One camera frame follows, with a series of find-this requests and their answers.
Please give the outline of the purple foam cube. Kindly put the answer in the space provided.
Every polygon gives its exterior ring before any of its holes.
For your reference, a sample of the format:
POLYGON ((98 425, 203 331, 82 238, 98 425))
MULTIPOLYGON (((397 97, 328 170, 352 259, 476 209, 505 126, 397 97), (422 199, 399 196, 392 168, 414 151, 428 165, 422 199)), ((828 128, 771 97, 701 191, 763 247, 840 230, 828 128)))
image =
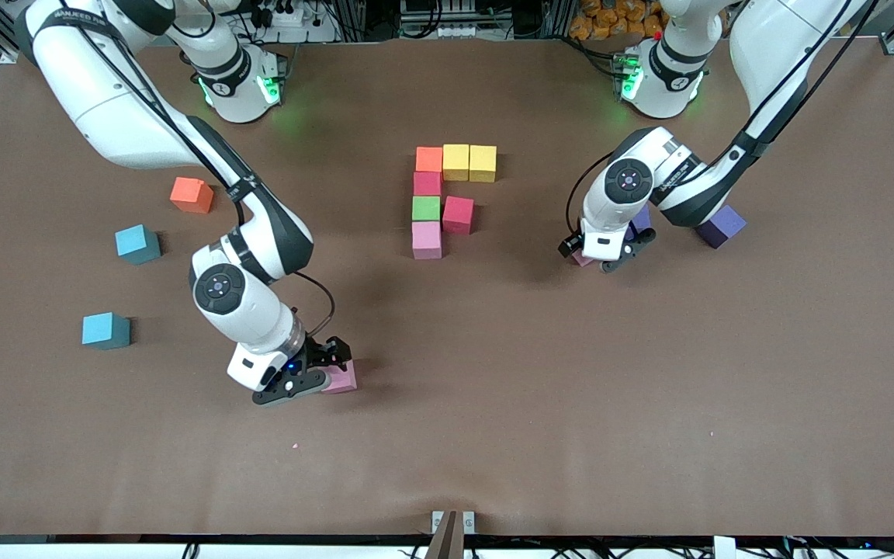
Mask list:
POLYGON ((710 248, 718 250, 739 234, 746 225, 746 220, 727 204, 705 223, 697 226, 695 232, 710 248))
POLYGON ((626 241, 631 241, 638 233, 642 233, 643 231, 650 229, 650 227, 652 227, 652 224, 650 223, 650 205, 646 204, 630 221, 627 230, 625 230, 624 239, 626 241))

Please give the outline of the yellow foam cube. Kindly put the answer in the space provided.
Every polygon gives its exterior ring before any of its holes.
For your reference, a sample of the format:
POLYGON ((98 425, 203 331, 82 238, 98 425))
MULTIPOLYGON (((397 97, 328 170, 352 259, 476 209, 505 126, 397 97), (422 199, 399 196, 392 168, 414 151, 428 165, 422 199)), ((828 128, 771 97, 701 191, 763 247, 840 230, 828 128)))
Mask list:
POLYGON ((442 146, 442 176, 446 182, 470 180, 470 145, 447 143, 442 146))
POLYGON ((497 146, 469 145, 469 181, 493 183, 497 178, 497 146))

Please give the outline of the blue foam cube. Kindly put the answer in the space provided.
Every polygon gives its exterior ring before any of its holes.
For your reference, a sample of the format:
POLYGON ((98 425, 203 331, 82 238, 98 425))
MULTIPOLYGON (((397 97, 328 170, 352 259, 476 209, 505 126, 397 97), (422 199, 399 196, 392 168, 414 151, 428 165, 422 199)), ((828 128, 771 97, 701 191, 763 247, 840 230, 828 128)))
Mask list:
POLYGON ((162 255, 158 236, 142 224, 116 232, 114 240, 118 257, 135 266, 159 259, 162 255))
POLYGON ((131 343, 131 322, 113 312, 82 318, 81 343, 95 349, 127 347, 131 343))

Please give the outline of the brown table cover mat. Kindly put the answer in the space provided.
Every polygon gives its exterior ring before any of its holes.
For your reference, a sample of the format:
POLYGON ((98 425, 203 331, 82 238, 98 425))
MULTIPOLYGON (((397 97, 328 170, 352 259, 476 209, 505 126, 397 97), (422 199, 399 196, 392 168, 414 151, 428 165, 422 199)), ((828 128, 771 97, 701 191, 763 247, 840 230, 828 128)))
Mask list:
POLYGON ((189 296, 227 198, 178 210, 177 170, 0 67, 0 533, 894 534, 894 57, 851 47, 723 247, 655 215, 617 272, 564 261, 572 184, 647 124, 563 43, 301 47, 283 107, 213 125, 312 230, 359 388, 262 409, 189 296), (443 179, 472 232, 413 259, 415 149, 447 143, 497 178, 443 179), (106 312, 127 347, 82 345, 106 312))

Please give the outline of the pile of orange objects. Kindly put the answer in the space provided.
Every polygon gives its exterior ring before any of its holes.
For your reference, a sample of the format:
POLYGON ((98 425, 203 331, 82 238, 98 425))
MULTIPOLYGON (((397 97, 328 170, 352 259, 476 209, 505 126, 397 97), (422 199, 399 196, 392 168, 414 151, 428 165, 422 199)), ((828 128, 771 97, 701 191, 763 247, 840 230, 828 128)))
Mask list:
POLYGON ((568 35, 578 41, 626 34, 659 39, 670 21, 659 0, 579 0, 568 35))

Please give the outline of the white power strip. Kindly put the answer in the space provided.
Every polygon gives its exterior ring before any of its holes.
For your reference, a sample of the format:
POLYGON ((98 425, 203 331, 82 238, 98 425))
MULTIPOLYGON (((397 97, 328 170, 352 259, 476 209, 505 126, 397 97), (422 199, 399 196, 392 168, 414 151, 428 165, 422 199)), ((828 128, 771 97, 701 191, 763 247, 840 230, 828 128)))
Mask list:
POLYGON ((441 21, 433 26, 429 22, 400 23, 397 36, 407 39, 451 40, 451 39, 486 39, 506 38, 506 27, 500 28, 496 23, 488 21, 441 21))
POLYGON ((256 43, 337 43, 343 40, 322 0, 249 0, 245 29, 256 43))

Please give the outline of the small metal bracket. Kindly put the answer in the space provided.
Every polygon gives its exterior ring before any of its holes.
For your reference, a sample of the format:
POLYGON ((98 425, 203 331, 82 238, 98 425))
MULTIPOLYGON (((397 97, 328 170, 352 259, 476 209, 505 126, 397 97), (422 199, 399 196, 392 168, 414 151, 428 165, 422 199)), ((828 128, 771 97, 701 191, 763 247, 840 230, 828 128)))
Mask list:
MULTIPOLYGON (((446 516, 446 512, 437 510, 431 513, 431 533, 434 533, 439 527, 441 520, 446 516)), ((457 520, 463 527, 465 535, 476 534, 476 514, 475 512, 457 512, 457 520)))

